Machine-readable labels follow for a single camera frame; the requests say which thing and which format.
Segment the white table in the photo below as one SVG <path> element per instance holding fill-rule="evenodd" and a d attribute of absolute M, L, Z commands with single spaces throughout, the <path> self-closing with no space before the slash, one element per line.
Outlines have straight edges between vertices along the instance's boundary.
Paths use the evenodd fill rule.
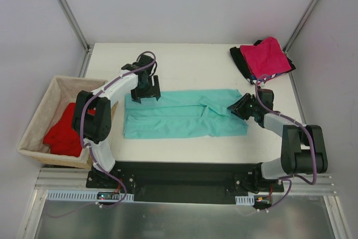
<path fill-rule="evenodd" d="M 86 77 L 113 79 L 120 68 L 143 51 L 157 56 L 161 91 L 234 88 L 254 93 L 235 66 L 233 44 L 118 44 L 97 43 Z M 274 109 L 301 121 L 287 74 L 266 85 L 275 94 Z M 252 119 L 246 136 L 133 140 L 123 137 L 124 102 L 119 103 L 111 129 L 111 150 L 118 161 L 257 163 L 278 158 L 281 138 Z"/>

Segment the white wall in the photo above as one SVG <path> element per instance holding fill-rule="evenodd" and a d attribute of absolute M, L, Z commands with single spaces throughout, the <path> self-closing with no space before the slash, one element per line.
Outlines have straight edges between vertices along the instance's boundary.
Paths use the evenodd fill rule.
<path fill-rule="evenodd" d="M 358 235 L 358 0 L 322 0 L 289 51 L 307 122 L 322 126 L 328 167 Z"/>
<path fill-rule="evenodd" d="M 284 45 L 310 0 L 67 0 L 88 42 Z"/>
<path fill-rule="evenodd" d="M 40 164 L 17 153 L 55 74 L 76 75 L 83 50 L 56 0 L 0 0 L 0 238 L 15 238 Z"/>

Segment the red cloth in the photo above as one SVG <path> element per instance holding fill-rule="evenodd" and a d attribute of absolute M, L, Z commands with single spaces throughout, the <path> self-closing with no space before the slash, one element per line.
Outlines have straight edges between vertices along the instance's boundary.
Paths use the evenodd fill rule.
<path fill-rule="evenodd" d="M 44 144 L 50 146 L 51 154 L 78 157 L 82 147 L 79 135 L 72 129 L 72 118 L 75 103 L 70 103 L 61 119 L 56 123 L 44 137 Z"/>
<path fill-rule="evenodd" d="M 263 74 L 271 76 L 291 70 L 289 61 L 275 38 L 269 37 L 257 46 L 241 45 L 240 51 L 256 78 Z"/>

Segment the wicker basket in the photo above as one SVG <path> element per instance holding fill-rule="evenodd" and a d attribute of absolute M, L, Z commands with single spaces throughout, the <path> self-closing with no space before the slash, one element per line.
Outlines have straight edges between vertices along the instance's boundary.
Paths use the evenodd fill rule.
<path fill-rule="evenodd" d="M 55 155 L 43 144 L 43 139 L 60 120 L 68 104 L 76 101 L 81 90 L 92 91 L 106 82 L 104 79 L 55 76 L 20 141 L 18 151 L 49 165 L 91 168 L 92 158 L 87 149 L 83 149 L 79 157 Z M 116 107 L 117 104 L 112 107 L 112 119 Z"/>

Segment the teal towel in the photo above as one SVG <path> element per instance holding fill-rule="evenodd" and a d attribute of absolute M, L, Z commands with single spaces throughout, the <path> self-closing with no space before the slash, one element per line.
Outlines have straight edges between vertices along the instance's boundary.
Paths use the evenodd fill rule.
<path fill-rule="evenodd" d="M 125 96 L 124 137 L 129 139 L 226 137 L 246 135 L 247 124 L 231 114 L 237 90 L 192 90 L 162 92 L 142 103 Z"/>

